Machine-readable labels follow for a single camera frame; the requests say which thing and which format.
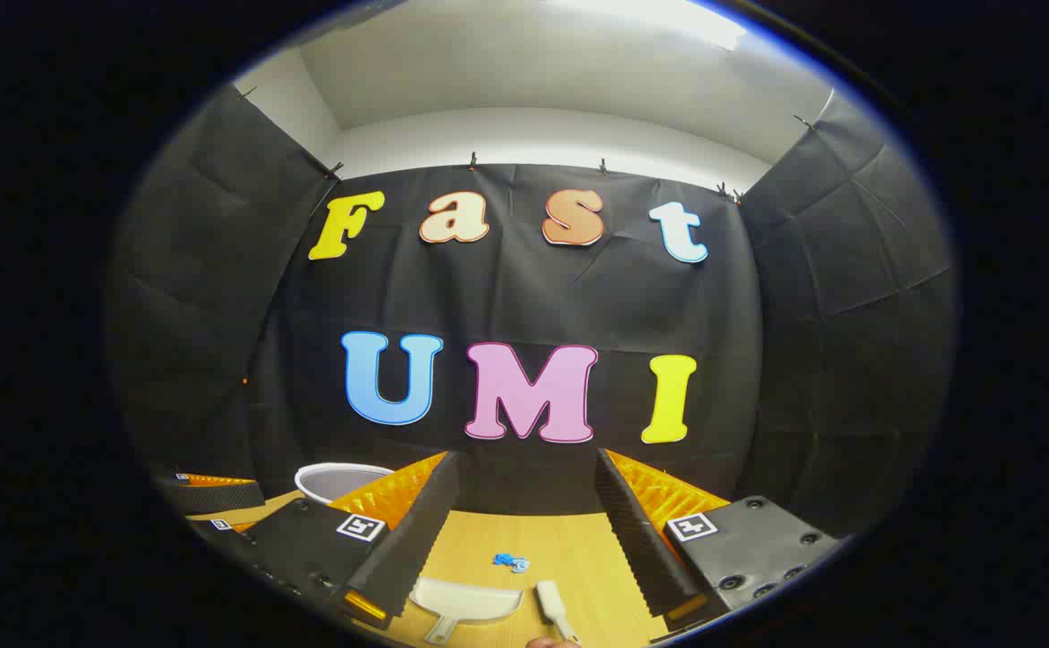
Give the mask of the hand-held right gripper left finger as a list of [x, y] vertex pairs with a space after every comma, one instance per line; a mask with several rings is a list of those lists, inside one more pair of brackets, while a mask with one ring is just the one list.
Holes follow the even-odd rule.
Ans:
[[455, 504], [459, 466], [443, 452], [330, 504], [297, 498], [241, 534], [240, 557], [317, 614], [384, 630], [403, 614]]

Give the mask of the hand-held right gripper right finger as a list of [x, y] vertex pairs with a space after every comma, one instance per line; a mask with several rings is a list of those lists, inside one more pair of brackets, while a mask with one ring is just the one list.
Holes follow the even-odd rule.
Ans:
[[840, 545], [764, 496], [725, 500], [608, 448], [594, 487], [647, 610], [671, 631], [775, 593]]

